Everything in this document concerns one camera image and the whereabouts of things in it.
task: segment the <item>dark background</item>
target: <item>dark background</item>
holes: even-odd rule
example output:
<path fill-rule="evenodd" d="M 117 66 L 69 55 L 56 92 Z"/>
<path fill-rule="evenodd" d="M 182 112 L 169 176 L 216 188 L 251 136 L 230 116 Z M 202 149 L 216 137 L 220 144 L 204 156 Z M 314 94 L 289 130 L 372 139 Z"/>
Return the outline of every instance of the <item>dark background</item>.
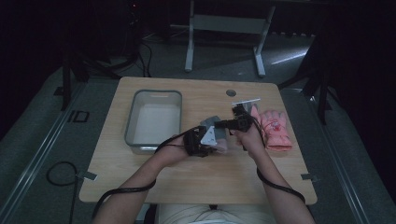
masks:
<path fill-rule="evenodd" d="M 144 1 L 134 14 L 150 29 L 169 35 L 170 23 L 188 24 L 189 1 Z M 255 3 L 206 1 L 196 10 L 235 16 L 262 15 Z M 392 78 L 396 39 L 393 1 L 280 2 L 271 24 L 276 34 L 315 35 L 304 66 L 322 66 L 353 121 L 393 200 L 396 185 L 395 90 Z M 0 4 L 0 138 L 18 119 L 43 82 L 62 65 L 64 43 L 97 60 L 128 54 L 131 2 L 2 1 Z M 320 72 L 311 77 L 320 76 Z"/>

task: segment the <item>human arm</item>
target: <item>human arm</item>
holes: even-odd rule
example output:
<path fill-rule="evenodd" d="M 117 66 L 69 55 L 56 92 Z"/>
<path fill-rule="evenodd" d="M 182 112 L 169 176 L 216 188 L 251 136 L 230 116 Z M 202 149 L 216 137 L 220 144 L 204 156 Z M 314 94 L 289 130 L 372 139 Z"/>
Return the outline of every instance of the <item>human arm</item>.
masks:
<path fill-rule="evenodd" d="M 290 188 L 266 151 L 262 143 L 261 133 L 254 125 L 246 133 L 234 130 L 232 130 L 232 133 L 236 136 L 238 142 L 245 147 L 248 155 L 255 161 L 258 169 L 267 180 L 279 186 Z M 265 183 L 262 184 L 276 223 L 315 223 L 300 198 L 283 190 L 272 188 Z"/>
<path fill-rule="evenodd" d="M 188 157 L 183 146 L 183 137 L 176 138 L 168 145 L 158 150 L 143 165 L 128 178 L 120 188 L 142 188 L 151 184 L 160 171 L 173 163 Z M 134 223 L 148 191 L 114 194 L 101 206 L 93 223 Z"/>

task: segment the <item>person's right arm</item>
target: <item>person's right arm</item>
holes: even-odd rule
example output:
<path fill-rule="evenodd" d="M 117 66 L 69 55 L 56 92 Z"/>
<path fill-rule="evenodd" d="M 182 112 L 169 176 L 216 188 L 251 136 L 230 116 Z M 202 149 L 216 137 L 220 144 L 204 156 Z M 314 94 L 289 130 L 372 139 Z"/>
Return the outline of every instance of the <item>person's right arm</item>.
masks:
<path fill-rule="evenodd" d="M 255 161 L 257 168 L 269 181 L 279 186 L 290 188 L 288 182 L 277 170 L 274 162 L 266 151 L 259 132 L 252 125 L 246 132 L 232 130 L 238 141 L 247 149 L 249 156 Z M 262 183 L 274 213 L 276 223 L 315 223 L 304 202 L 297 196 L 280 189 L 274 189 Z"/>

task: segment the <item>plastic container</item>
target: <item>plastic container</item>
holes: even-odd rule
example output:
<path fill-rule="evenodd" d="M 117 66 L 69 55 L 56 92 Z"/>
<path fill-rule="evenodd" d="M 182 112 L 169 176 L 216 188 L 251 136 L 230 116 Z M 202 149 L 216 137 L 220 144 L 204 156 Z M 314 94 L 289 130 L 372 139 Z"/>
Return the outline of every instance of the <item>plastic container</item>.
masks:
<path fill-rule="evenodd" d="M 125 142 L 136 154 L 153 154 L 157 146 L 180 133 L 181 93 L 141 90 L 134 95 Z"/>

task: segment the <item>table top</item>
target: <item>table top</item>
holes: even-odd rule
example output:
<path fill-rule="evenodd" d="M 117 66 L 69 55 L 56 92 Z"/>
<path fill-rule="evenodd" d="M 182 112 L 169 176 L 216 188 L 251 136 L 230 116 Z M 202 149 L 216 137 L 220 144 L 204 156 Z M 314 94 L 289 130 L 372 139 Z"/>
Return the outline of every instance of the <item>table top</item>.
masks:
<path fill-rule="evenodd" d="M 261 98 L 259 111 L 274 109 L 287 114 L 275 84 L 255 82 L 209 81 L 172 78 L 123 77 L 109 108 L 103 130 L 93 153 L 89 172 L 95 181 L 84 180 L 79 198 L 97 202 L 108 190 L 115 189 L 132 175 L 150 155 L 134 154 L 125 143 L 124 134 L 134 93 L 139 90 L 176 90 L 182 94 L 181 131 L 199 125 L 212 116 L 233 119 L 232 103 Z M 234 90 L 230 97 L 227 90 Z M 293 149 L 287 152 L 268 151 L 279 172 L 292 188 L 301 192 L 307 204 L 317 201 L 291 124 L 287 130 Z M 150 190 L 146 203 L 267 203 L 256 165 L 233 136 L 227 134 L 226 153 L 207 157 L 189 157 L 166 167 Z"/>

